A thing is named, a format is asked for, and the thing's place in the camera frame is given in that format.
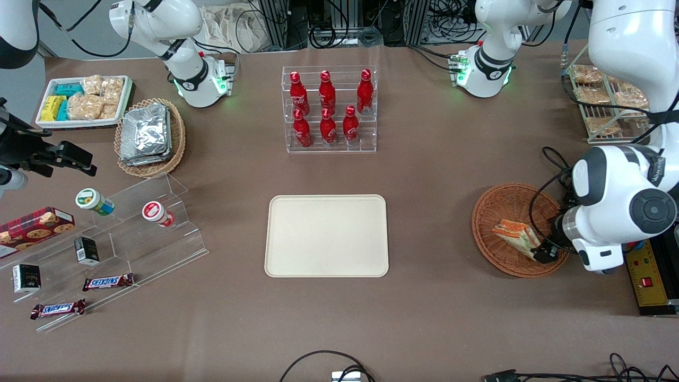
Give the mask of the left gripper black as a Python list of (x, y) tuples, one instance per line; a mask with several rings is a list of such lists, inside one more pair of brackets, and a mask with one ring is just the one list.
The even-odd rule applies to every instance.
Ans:
[(571, 211), (562, 210), (551, 220), (551, 244), (542, 242), (533, 248), (533, 260), (541, 264), (555, 263), (559, 259), (559, 248), (563, 251), (574, 251), (571, 240), (567, 236), (567, 217)]

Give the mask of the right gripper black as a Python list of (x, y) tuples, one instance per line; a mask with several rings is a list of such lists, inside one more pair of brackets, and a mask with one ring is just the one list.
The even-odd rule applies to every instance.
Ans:
[(53, 167), (75, 169), (90, 177), (97, 174), (97, 166), (92, 163), (93, 154), (69, 141), (61, 141), (55, 146), (43, 140), (52, 134), (44, 129), (15, 129), (2, 125), (1, 164), (44, 177), (53, 175)]

